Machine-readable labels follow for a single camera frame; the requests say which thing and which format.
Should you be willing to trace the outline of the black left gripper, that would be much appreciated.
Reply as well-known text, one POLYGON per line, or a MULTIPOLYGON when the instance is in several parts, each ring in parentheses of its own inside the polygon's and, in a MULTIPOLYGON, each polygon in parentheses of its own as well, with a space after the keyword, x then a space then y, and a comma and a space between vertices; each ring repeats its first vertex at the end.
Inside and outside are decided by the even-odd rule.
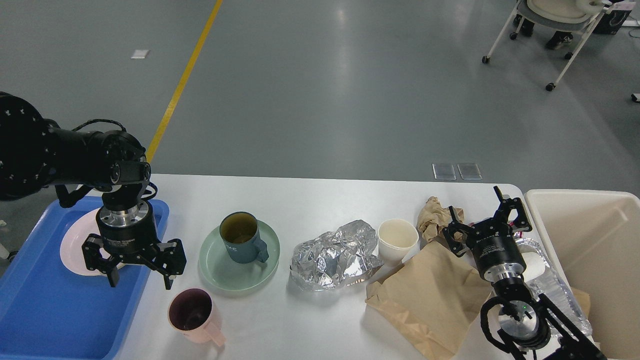
POLYGON ((145 253, 145 264, 162 275, 164 287, 171 290, 177 276, 186 268, 185 248, 181 239, 160 243, 153 207, 139 202, 127 210, 109 210, 103 206, 96 214, 98 234, 89 234, 81 249, 86 268, 99 271, 115 288, 120 280, 118 264, 124 256, 145 253))

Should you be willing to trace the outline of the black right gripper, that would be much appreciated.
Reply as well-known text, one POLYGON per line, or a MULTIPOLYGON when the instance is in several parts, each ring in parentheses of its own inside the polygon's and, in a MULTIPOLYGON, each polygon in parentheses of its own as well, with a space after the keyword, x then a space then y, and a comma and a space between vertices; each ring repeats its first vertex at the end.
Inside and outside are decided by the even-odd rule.
POLYGON ((464 224, 455 208, 449 206, 451 221, 442 229, 451 253, 461 258, 471 250, 478 273, 491 284, 524 275, 527 266, 514 234, 533 230, 521 198, 505 197, 498 186, 493 190, 499 205, 493 214, 492 225, 464 224))

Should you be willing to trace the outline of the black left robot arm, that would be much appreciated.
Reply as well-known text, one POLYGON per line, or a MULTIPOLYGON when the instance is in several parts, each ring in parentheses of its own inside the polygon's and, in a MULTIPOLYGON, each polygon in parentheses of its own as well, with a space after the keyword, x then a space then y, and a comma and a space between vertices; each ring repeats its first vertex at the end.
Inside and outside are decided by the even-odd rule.
POLYGON ((100 192, 98 232, 81 246, 86 268, 115 287, 119 264, 144 265, 162 275, 170 290, 185 271, 185 249, 178 238, 164 243, 158 237, 150 203, 158 187, 151 182, 146 148, 121 124, 106 132, 62 129, 7 92, 1 93, 0 110, 1 200, 53 186, 60 206, 71 208, 90 191, 100 192))

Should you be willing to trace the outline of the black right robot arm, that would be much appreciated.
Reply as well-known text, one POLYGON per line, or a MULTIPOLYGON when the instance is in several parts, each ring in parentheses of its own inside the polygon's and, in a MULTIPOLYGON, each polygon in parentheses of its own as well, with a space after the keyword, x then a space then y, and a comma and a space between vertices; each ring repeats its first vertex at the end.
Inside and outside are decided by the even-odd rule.
POLYGON ((473 224, 460 221, 453 206, 451 221, 442 230, 446 245, 457 257, 470 252, 478 274, 493 288, 494 296, 480 310, 480 327, 487 341, 515 360, 544 348, 552 330, 558 347, 549 360, 603 360, 605 355, 560 308, 526 285, 526 261, 515 235, 533 227, 521 198, 507 198, 495 186, 499 206, 493 216, 473 224))

